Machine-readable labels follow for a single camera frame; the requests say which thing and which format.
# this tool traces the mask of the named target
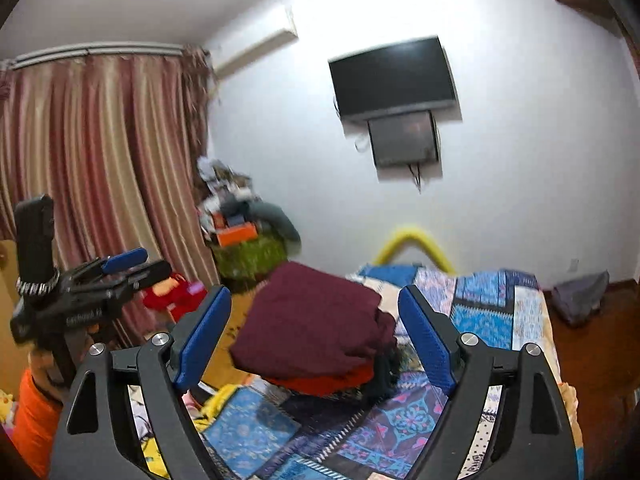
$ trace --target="wooden floor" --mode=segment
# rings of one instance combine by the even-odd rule
[[[580,328],[549,311],[562,380],[577,390],[588,478],[620,444],[640,386],[640,301],[635,290],[608,292],[600,313]]]

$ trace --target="bedroom wall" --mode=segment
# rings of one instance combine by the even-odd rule
[[[628,36],[625,37],[623,35],[623,37],[620,38],[620,41],[622,43],[622,50],[625,55],[626,65],[631,73],[631,79],[634,83],[634,91],[636,93],[636,100],[638,100],[638,107],[640,107],[640,50],[638,47],[633,46],[633,43],[631,43]],[[636,282],[640,283],[640,253],[638,254],[634,279]]]
[[[290,215],[299,261],[351,272],[417,224],[460,272],[513,267],[551,286],[578,258],[578,274],[634,275],[640,108],[618,37],[554,0],[277,1],[300,40],[222,83],[209,153]],[[357,152],[327,59],[435,34],[460,106],[435,114],[442,163],[420,194],[408,170]]]

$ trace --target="curtain rod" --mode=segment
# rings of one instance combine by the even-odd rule
[[[182,45],[172,43],[139,43],[135,41],[102,41],[95,43],[78,43],[44,48],[28,54],[17,56],[10,63],[16,70],[57,59],[69,57],[91,56],[99,54],[147,54],[154,56],[181,56]]]

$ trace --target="gray bag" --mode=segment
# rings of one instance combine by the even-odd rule
[[[551,291],[553,306],[570,326],[581,325],[600,308],[607,285],[609,273],[606,270],[560,283]]]

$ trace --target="orange sleeve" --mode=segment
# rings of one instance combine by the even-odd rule
[[[62,405],[47,399],[36,388],[29,370],[22,375],[18,400],[12,434],[14,446],[34,473],[45,479]]]

